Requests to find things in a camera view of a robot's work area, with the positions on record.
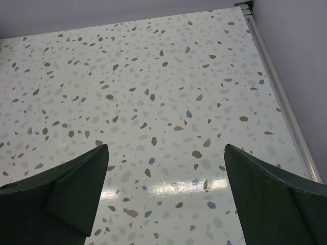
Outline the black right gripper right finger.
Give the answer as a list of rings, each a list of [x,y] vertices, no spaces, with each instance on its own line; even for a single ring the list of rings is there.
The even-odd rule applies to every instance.
[[[326,244],[326,185],[232,144],[224,162],[246,244]]]

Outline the aluminium table edge rail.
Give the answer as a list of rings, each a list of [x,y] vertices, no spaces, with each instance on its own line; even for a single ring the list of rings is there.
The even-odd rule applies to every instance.
[[[239,7],[244,15],[244,18],[250,29],[253,41],[255,42],[256,48],[259,52],[259,56],[264,65],[267,77],[269,78],[270,84],[273,87],[274,94],[276,95],[278,100],[278,104],[281,107],[283,117],[287,123],[287,127],[292,136],[295,148],[297,149],[303,164],[305,165],[306,169],[310,174],[310,179],[315,182],[322,183],[320,174],[318,172],[318,169],[316,168],[315,162],[307,146],[303,133],[301,132],[301,129],[291,108],[287,95],[283,89],[277,70],[273,64],[268,49],[266,48],[264,40],[255,23],[253,16],[254,1],[242,1],[239,3],[235,3],[234,6]]]

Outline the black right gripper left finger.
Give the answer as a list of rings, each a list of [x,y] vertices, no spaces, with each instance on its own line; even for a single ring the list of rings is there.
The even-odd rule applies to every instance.
[[[109,162],[106,144],[1,187],[1,244],[84,244]]]

